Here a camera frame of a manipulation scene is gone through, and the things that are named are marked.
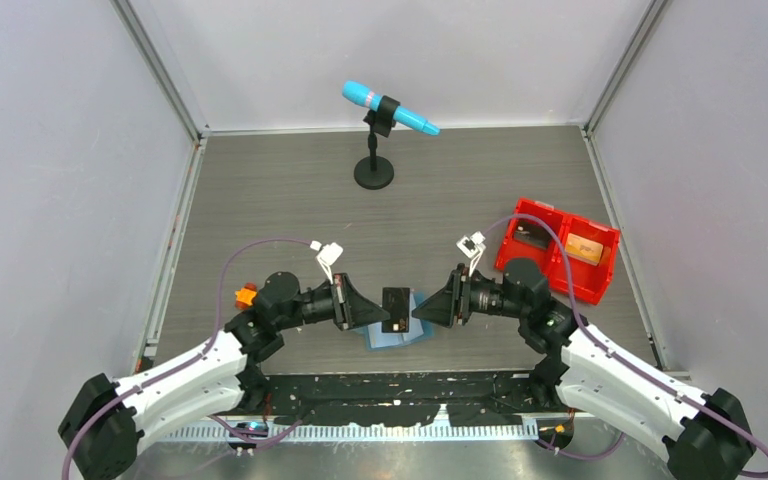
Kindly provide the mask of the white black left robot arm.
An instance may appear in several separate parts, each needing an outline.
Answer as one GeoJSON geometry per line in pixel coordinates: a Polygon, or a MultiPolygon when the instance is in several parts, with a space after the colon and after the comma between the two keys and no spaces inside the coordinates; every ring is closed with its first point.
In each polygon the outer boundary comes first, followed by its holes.
{"type": "Polygon", "coordinates": [[[331,322],[352,330],[389,313],[345,273],[302,289],[290,272],[270,275],[253,298],[204,343],[146,371],[84,382],[57,432],[67,448],[61,476],[115,479],[167,434],[211,414],[258,412],[269,393],[260,365],[284,345],[283,331],[331,322]]]}

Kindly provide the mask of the black credit card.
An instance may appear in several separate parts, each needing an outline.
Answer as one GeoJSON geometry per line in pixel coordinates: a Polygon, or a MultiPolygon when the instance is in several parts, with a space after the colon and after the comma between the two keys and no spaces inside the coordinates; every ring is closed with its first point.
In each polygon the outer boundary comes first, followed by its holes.
{"type": "Polygon", "coordinates": [[[381,325],[382,333],[403,334],[410,331],[411,298],[411,289],[407,287],[382,289],[382,308],[388,313],[381,325]]]}

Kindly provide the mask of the blue card holder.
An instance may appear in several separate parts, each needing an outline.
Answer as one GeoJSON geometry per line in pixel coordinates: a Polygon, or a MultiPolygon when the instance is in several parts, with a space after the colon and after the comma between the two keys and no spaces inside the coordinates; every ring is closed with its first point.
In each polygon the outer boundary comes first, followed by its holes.
{"type": "Polygon", "coordinates": [[[365,339],[369,351],[399,348],[431,339],[434,336],[430,322],[420,320],[412,314],[418,301],[424,296],[408,287],[384,287],[382,299],[395,307],[395,314],[404,314],[405,318],[391,319],[354,329],[365,339]]]}

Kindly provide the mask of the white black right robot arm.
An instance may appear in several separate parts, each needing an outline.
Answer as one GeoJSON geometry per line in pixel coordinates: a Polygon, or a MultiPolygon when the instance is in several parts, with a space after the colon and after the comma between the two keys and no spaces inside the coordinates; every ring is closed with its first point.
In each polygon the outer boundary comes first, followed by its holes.
{"type": "Polygon", "coordinates": [[[526,344],[544,354],[531,372],[531,397],[544,410],[583,410],[647,447],[676,479],[735,479],[757,448],[740,401],[707,394],[664,374],[577,320],[555,299],[527,258],[511,260],[500,281],[460,264],[415,317],[451,327],[473,313],[515,318],[526,344]]]}

